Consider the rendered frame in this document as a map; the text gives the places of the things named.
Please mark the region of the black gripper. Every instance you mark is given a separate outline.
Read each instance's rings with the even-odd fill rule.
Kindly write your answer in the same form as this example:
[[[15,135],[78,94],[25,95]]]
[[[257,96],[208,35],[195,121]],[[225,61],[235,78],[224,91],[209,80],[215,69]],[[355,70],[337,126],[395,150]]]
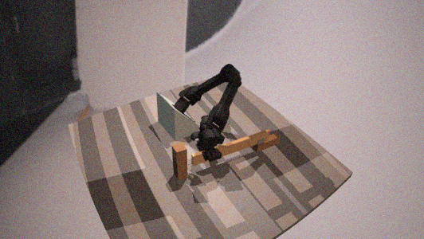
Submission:
[[[196,141],[197,143],[195,144],[195,146],[198,148],[199,151],[202,151],[202,155],[203,155],[203,158],[205,159],[205,161],[208,160],[209,162],[212,162],[214,160],[222,158],[222,153],[218,149],[206,148],[204,146],[204,142],[202,140],[202,136],[200,135],[200,131],[196,131],[196,132],[192,133],[190,135],[190,138],[193,141],[195,141],[195,139],[199,139],[199,140]]]

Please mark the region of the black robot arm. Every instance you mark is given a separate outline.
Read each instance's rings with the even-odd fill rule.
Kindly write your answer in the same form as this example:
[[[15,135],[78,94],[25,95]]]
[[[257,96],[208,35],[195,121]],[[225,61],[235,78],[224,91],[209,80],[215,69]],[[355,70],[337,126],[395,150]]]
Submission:
[[[181,91],[179,93],[179,100],[177,100],[175,104],[172,104],[177,110],[184,114],[189,105],[193,106],[201,100],[203,93],[218,87],[224,82],[229,82],[222,98],[217,105],[213,106],[209,116],[201,117],[200,135],[202,136],[206,148],[214,148],[217,144],[223,144],[224,142],[225,137],[221,133],[230,116],[230,105],[233,102],[238,87],[241,86],[240,74],[240,71],[233,67],[232,64],[227,64],[222,67],[218,75],[211,77],[199,86],[191,86]]]

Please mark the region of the long wooden rail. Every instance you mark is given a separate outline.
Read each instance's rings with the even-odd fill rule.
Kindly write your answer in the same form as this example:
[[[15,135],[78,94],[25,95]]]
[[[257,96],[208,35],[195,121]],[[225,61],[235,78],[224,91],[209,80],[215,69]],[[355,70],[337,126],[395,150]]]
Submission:
[[[251,136],[233,141],[231,143],[223,144],[221,146],[215,147],[214,149],[218,149],[222,153],[222,156],[229,155],[236,151],[240,151],[247,147],[256,145],[257,141],[260,139],[265,138],[264,141],[269,140],[269,134],[270,134],[270,130],[266,129],[264,131],[258,132],[255,135],[251,135]],[[205,162],[208,162],[208,160],[205,161],[202,155],[202,151],[192,154],[191,163],[193,166],[198,165],[199,163],[205,163]]]

